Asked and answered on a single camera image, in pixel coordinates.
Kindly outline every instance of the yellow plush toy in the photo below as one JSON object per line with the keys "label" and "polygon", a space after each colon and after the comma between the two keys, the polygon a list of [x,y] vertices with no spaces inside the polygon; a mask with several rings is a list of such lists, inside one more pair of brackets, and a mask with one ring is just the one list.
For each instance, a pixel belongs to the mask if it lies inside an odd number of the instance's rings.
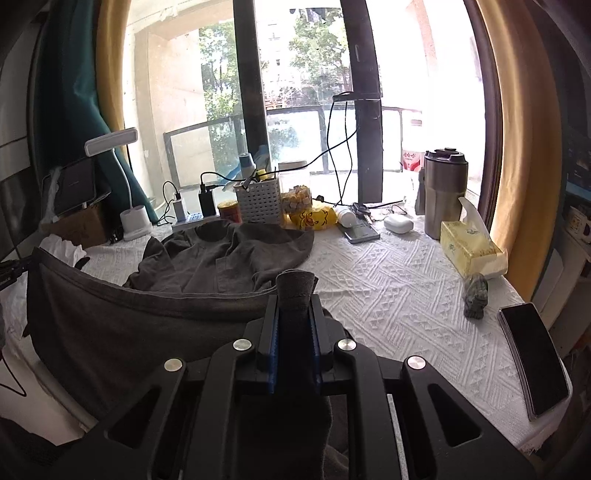
{"label": "yellow plush toy", "polygon": [[312,208],[290,214],[291,222],[300,230],[324,230],[336,225],[335,210],[323,202],[312,201]]}

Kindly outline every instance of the white desk lamp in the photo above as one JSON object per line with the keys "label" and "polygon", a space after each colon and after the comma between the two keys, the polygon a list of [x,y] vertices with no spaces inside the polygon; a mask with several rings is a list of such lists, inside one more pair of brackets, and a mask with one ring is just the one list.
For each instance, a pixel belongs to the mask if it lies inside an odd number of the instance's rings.
{"label": "white desk lamp", "polygon": [[[113,132],[106,135],[101,135],[97,138],[92,138],[84,144],[84,150],[88,157],[94,157],[99,153],[103,153],[109,150],[111,150],[113,152],[113,155],[115,155],[116,147],[123,147],[124,145],[128,145],[130,143],[137,141],[137,139],[138,131],[135,128],[126,128],[125,130],[119,130],[118,132]],[[139,238],[140,236],[144,236],[150,233],[152,231],[152,223],[148,218],[148,212],[146,212],[146,208],[144,205],[139,205],[137,207],[133,206],[133,203],[131,201],[131,188],[129,188],[127,176],[125,175],[123,167],[119,163],[119,160],[116,156],[115,163],[117,163],[117,166],[121,171],[121,175],[125,180],[125,185],[127,187],[127,195],[129,198],[129,209],[119,214],[119,216],[121,217],[121,224],[123,224],[123,239],[126,242],[129,242],[130,240],[134,240],[136,238]]]}

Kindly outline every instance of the white plastic basket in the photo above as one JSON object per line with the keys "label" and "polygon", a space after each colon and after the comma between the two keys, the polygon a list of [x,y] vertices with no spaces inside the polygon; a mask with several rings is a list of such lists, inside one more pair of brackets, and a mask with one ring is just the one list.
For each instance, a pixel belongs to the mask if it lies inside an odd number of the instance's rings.
{"label": "white plastic basket", "polygon": [[234,191],[243,222],[283,224],[279,179],[252,182],[248,191],[238,185]]}

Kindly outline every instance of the silver screw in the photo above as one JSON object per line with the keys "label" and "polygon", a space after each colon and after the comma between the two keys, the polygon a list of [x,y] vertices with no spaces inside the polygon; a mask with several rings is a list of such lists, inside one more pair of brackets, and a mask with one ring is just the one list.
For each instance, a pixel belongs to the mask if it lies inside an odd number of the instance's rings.
{"label": "silver screw", "polygon": [[409,358],[407,360],[408,366],[414,370],[421,370],[423,368],[425,368],[425,365],[427,365],[427,362],[425,361],[425,359],[422,356],[412,356],[411,358]]}
{"label": "silver screw", "polygon": [[176,372],[180,370],[183,366],[183,363],[178,358],[170,358],[164,362],[164,368],[168,372]]}
{"label": "silver screw", "polygon": [[339,340],[339,343],[337,343],[336,346],[345,352],[350,352],[351,350],[355,350],[357,343],[355,343],[355,340],[351,340],[350,338],[343,338],[342,340]]}
{"label": "silver screw", "polygon": [[233,343],[234,350],[238,350],[239,352],[243,352],[244,350],[248,350],[252,347],[252,343],[250,340],[246,338],[240,338]]}

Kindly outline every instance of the gold can lid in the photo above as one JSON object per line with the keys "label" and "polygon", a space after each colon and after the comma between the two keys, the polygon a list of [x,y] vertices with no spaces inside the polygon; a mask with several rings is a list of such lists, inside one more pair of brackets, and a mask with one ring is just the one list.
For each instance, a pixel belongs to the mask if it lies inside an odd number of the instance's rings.
{"label": "gold can lid", "polygon": [[217,204],[218,209],[232,208],[238,205],[238,200],[224,200]]}

